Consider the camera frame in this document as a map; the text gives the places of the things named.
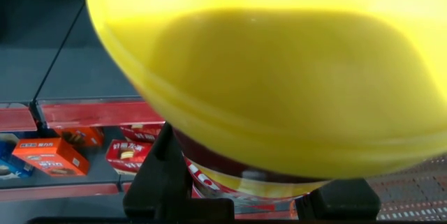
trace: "merchandise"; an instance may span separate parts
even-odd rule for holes
[[[195,188],[197,189],[196,194],[207,198],[229,198],[234,201],[235,206],[288,202],[302,197],[306,192],[311,191],[311,189],[309,189],[310,187],[318,188],[321,186],[313,184],[281,185],[278,183],[257,183],[257,181],[233,177],[232,179],[240,184],[238,188],[234,189],[211,179],[201,170],[202,167],[191,162],[188,158],[185,158],[185,161],[193,178]],[[217,177],[217,179],[225,181],[225,179],[219,177]]]
[[[218,154],[185,156],[227,188],[294,197],[447,151],[446,0],[87,5],[141,96]]]
[[[87,175],[89,162],[60,137],[20,140],[13,155],[51,176]]]
[[[119,174],[136,174],[151,148],[150,143],[113,140],[105,159]]]
[[[154,142],[159,136],[163,124],[134,124],[131,126],[120,126],[124,137],[128,141]]]
[[[102,146],[104,143],[104,133],[97,127],[57,128],[54,131],[76,147]]]
[[[14,147],[12,142],[0,141],[0,179],[25,178],[33,173],[34,167],[12,155]]]

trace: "red and white package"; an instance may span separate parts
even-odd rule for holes
[[[259,197],[255,195],[250,195],[248,193],[243,193],[240,191],[233,190],[219,182],[210,179],[206,174],[202,173],[188,158],[184,158],[186,161],[186,166],[188,167],[189,173],[191,174],[196,192],[194,192],[195,197],[206,197],[206,198],[228,198],[231,199],[235,206],[247,206],[254,204],[274,204],[278,202],[289,202],[291,200],[297,199],[298,197],[281,197],[281,198],[266,198]]]
[[[118,174],[135,175],[152,148],[151,143],[113,140],[105,159]]]
[[[120,126],[119,128],[128,141],[154,142],[159,136],[163,124],[134,124],[131,126]]]

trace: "metal shelf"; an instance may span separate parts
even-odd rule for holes
[[[431,158],[408,170],[368,179],[381,198],[381,221],[447,220],[447,158]]]
[[[37,200],[54,197],[80,197],[118,193],[119,175],[105,159],[112,139],[121,134],[116,127],[105,128],[105,143],[98,148],[80,149],[90,162],[84,177],[51,177],[35,170],[29,178],[0,181],[0,201]]]
[[[52,128],[163,122],[108,56],[86,7],[36,100]]]
[[[83,0],[0,0],[0,130],[35,130],[28,109]]]

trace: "blue snack box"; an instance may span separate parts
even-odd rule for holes
[[[0,141],[0,179],[30,177],[34,167],[12,155],[15,144]]]

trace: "red shelf edge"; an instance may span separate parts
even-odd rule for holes
[[[11,200],[42,200],[61,197],[112,195],[118,193],[116,184],[86,184],[67,186],[41,186],[0,190],[0,202]]]
[[[40,105],[50,128],[122,126],[163,123],[145,102],[71,103]]]
[[[0,132],[37,130],[28,107],[0,109]]]

